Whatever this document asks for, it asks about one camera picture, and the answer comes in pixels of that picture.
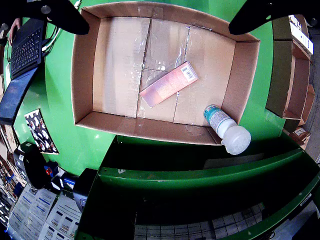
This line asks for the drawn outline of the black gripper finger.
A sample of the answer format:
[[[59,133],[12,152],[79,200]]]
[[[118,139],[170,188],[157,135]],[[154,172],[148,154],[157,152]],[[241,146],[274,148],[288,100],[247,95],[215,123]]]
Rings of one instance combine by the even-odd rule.
[[[302,15],[312,27],[320,28],[318,0],[247,0],[228,29],[232,35],[249,33],[265,23],[289,15]]]
[[[50,19],[50,22],[76,35],[86,35],[90,26],[69,0],[2,0],[0,23],[11,26],[15,19]]]

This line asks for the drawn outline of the person bare hand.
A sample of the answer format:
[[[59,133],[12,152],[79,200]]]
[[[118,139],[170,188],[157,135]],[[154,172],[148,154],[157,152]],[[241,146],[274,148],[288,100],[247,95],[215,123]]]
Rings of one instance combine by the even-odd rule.
[[[19,30],[21,28],[21,26],[22,26],[22,18],[18,17],[13,21],[11,28],[9,30],[9,44],[10,45],[13,44],[13,40],[15,38],[16,32],[17,32],[17,30]]]

